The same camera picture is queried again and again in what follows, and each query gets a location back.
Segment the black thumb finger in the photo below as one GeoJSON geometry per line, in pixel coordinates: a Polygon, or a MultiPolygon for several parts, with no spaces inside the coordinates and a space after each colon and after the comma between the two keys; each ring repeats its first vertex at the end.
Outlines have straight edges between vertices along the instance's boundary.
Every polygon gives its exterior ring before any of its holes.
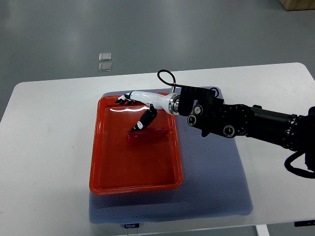
{"type": "Polygon", "coordinates": [[[148,127],[153,120],[157,117],[158,111],[154,106],[151,104],[150,108],[144,112],[144,114],[140,117],[136,125],[131,128],[131,131],[138,131],[148,127]]]}

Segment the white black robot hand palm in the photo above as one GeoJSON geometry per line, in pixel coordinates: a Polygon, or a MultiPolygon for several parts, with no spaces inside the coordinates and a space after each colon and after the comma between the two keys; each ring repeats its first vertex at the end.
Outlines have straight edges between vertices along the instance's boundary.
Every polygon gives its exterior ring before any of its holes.
{"type": "Polygon", "coordinates": [[[147,104],[148,106],[153,105],[157,110],[164,110],[168,114],[173,114],[170,100],[174,97],[174,94],[162,95],[153,92],[146,91],[132,91],[130,93],[130,99],[134,101],[147,104]]]}

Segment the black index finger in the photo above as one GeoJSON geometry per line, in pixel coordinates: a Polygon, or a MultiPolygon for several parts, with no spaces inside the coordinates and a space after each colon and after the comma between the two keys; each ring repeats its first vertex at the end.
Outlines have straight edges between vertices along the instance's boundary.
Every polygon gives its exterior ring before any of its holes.
{"type": "Polygon", "coordinates": [[[128,101],[128,100],[132,100],[132,99],[130,98],[130,95],[129,95],[129,94],[124,94],[124,95],[120,96],[120,97],[115,101],[115,103],[126,103],[126,101],[128,101]]]}

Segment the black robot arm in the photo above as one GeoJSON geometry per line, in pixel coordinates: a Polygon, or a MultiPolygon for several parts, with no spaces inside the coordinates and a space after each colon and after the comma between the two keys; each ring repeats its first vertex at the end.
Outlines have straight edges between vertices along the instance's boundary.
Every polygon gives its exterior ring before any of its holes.
{"type": "Polygon", "coordinates": [[[213,133],[225,138],[246,136],[293,151],[284,167],[291,173],[315,177],[315,109],[306,116],[288,115],[235,104],[227,105],[219,98],[219,90],[169,84],[171,93],[131,91],[120,96],[117,104],[143,103],[149,109],[141,116],[132,131],[147,128],[157,117],[159,110],[170,115],[187,117],[189,126],[201,130],[202,137],[213,133]]]}

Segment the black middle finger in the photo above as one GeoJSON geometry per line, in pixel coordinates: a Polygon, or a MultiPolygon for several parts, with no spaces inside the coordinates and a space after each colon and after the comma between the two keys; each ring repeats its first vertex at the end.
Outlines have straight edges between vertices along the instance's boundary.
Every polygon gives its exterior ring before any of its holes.
{"type": "Polygon", "coordinates": [[[126,105],[127,106],[132,105],[132,104],[135,104],[135,100],[128,100],[128,101],[126,101],[126,105]]]}

